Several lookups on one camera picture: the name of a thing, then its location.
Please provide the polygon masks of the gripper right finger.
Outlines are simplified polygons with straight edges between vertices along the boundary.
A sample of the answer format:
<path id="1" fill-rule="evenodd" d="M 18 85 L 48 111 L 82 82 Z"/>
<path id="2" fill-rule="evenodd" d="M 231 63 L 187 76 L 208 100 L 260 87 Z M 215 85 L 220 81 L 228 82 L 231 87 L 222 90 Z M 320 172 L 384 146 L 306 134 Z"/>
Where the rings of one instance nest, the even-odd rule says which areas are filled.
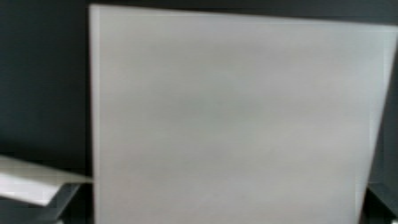
<path id="1" fill-rule="evenodd" d="M 366 189 L 361 224 L 398 224 L 398 196 L 377 183 Z"/>

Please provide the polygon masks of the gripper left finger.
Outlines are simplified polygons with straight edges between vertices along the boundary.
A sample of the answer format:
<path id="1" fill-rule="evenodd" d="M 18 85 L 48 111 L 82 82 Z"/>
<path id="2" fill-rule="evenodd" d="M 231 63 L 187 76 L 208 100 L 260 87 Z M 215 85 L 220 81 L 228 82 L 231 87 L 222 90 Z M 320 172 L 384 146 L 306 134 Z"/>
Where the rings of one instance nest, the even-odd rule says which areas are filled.
<path id="1" fill-rule="evenodd" d="M 92 224 L 92 185 L 68 183 L 45 207 L 46 224 Z"/>

